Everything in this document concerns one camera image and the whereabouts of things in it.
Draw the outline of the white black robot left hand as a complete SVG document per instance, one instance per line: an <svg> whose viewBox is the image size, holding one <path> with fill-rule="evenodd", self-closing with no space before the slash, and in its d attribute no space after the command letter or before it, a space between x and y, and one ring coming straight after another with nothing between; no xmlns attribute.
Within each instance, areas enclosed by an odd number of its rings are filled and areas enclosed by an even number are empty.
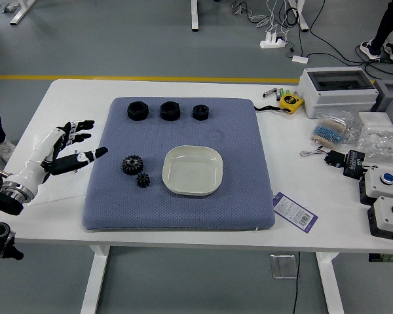
<svg viewBox="0 0 393 314"><path fill-rule="evenodd" d="M61 175L87 166L108 152L100 147L87 152L76 152L59 158L59 153L68 145L80 143L91 137L86 130L94 127L93 120L67 122L50 131L35 147L24 167L7 177L2 192L20 203L28 203L35 198L38 187L50 175Z"/></svg>

